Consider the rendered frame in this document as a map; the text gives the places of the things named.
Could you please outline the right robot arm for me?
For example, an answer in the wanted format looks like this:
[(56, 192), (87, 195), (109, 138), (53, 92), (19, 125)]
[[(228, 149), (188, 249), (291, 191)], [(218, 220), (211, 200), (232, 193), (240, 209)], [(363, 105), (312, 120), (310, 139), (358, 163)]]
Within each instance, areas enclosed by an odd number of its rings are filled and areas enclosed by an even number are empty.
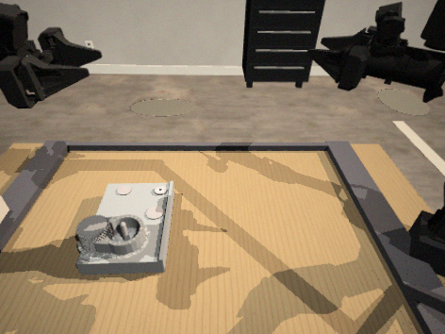
[[(401, 39), (405, 18), (402, 18), (403, 2), (379, 7), (375, 13), (376, 40), (371, 46), (373, 53), (398, 53), (404, 50)], [(388, 25), (387, 25), (388, 24)], [(400, 34), (399, 34), (400, 33)], [(389, 35), (388, 35), (389, 34)], [(397, 37), (396, 37), (397, 36)], [(421, 32), (424, 46), (434, 51), (414, 48), (399, 83), (426, 89), (423, 103), (443, 95), (441, 86), (445, 81), (445, 0), (437, 3)], [(444, 206), (438, 209), (429, 221), (430, 238), (445, 244), (445, 183)]]

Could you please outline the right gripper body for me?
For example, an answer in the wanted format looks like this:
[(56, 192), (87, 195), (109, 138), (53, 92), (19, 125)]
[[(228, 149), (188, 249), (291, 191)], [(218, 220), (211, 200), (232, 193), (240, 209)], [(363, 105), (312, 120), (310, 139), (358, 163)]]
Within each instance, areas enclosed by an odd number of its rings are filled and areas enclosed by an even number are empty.
[[(407, 46), (408, 43), (402, 43), (401, 45), (404, 45), (405, 49), (399, 50), (398, 53), (370, 52), (374, 37), (376, 38), (376, 26), (371, 25), (368, 31), (370, 33), (363, 34), (360, 44), (354, 45), (346, 58), (347, 60), (345, 59), (346, 63), (344, 62), (345, 66), (343, 65), (344, 69), (342, 68), (339, 77), (338, 89), (350, 91), (356, 88), (361, 78), (365, 79), (367, 75), (385, 79), (384, 84), (388, 85), (391, 81), (399, 82), (414, 47)], [(368, 45), (366, 45), (367, 43)], [(361, 77), (361, 75), (363, 76)]]

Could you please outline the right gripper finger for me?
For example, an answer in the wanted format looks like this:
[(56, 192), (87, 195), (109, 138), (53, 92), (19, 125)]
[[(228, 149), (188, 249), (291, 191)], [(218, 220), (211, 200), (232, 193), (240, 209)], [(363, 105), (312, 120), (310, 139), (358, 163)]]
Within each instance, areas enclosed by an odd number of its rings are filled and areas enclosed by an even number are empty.
[[(345, 62), (352, 49), (352, 44), (341, 50), (327, 49), (309, 49), (307, 55), (312, 58), (323, 70), (339, 83), (340, 74)], [(341, 63), (341, 65), (340, 65)]]
[(366, 32), (366, 27), (356, 33), (353, 36), (342, 36), (342, 37), (326, 37), (321, 39), (321, 44), (330, 50), (341, 50), (346, 46), (353, 43), (354, 45), (359, 45), (363, 34)]

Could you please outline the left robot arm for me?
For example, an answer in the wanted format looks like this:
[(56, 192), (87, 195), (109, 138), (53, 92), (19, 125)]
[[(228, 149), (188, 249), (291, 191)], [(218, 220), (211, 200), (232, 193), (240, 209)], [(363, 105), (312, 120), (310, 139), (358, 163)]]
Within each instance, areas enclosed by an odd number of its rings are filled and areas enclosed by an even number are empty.
[(0, 3), (0, 59), (7, 56), (17, 56), (20, 51), (14, 51), (27, 42), (28, 13), (16, 4)]

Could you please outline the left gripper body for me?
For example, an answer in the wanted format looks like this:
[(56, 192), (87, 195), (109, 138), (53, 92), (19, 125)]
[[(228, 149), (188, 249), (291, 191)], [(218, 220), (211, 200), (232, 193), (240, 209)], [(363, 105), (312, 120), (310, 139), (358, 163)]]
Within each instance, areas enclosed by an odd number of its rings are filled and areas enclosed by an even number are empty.
[[(42, 52), (40, 49), (35, 49), (33, 44), (30, 44), (31, 41), (25, 42), (14, 51), (20, 51), (21, 59), (31, 54), (45, 63), (64, 65), (54, 36), (50, 37), (58, 31), (63, 34), (60, 27), (48, 27), (40, 34), (38, 41)], [(39, 100), (35, 94), (24, 92), (24, 90), (34, 91), (22, 67), (21, 59), (17, 56), (7, 56), (0, 62), (0, 89), (8, 103), (15, 108), (32, 109)]]

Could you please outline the white gear with yellow arrow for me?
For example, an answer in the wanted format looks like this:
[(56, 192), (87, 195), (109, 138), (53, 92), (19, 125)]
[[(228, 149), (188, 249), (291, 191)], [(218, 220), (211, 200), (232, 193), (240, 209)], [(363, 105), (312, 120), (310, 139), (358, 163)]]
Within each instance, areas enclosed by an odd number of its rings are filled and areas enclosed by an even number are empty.
[[(129, 233), (129, 240), (133, 239), (139, 233), (139, 230), (134, 227), (129, 227), (127, 230)], [(112, 238), (114, 242), (125, 242), (121, 230), (119, 230)]]

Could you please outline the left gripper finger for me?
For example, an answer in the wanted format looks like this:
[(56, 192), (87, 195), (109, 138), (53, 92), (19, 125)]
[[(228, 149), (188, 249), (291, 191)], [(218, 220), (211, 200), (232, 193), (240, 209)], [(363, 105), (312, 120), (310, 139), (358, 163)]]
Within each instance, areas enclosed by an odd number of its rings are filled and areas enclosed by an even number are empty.
[(21, 64), (39, 101), (90, 75), (87, 68), (47, 64), (31, 54), (24, 57)]
[(102, 57), (99, 50), (69, 42), (60, 31), (54, 34), (54, 39), (65, 66), (80, 67)]

